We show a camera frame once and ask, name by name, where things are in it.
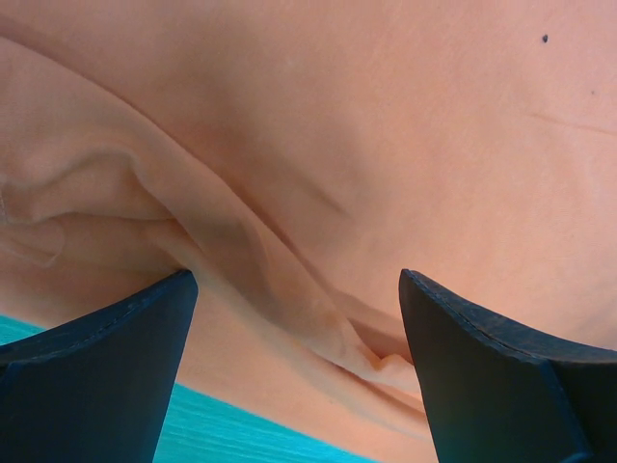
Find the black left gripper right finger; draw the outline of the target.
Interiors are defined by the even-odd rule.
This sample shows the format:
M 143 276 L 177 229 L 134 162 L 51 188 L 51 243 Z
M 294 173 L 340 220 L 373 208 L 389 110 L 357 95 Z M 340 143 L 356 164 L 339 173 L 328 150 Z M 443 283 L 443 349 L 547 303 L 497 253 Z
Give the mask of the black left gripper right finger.
M 401 273 L 399 300 L 442 462 L 612 462 L 616 354 Z

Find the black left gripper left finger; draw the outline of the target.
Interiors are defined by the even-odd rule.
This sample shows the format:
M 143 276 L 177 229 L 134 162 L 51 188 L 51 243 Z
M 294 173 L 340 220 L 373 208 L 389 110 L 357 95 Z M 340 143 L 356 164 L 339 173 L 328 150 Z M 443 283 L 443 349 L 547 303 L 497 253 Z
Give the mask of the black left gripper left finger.
M 177 272 L 2 345 L 2 461 L 152 461 L 197 296 Z

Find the orange t shirt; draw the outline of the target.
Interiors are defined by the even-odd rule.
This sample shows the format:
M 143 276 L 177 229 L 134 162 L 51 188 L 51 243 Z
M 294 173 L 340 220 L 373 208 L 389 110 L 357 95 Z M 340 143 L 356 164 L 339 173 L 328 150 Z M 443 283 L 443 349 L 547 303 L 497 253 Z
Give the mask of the orange t shirt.
M 612 1 L 5 1 L 1 311 L 191 270 L 179 379 L 432 462 L 402 269 L 616 345 Z

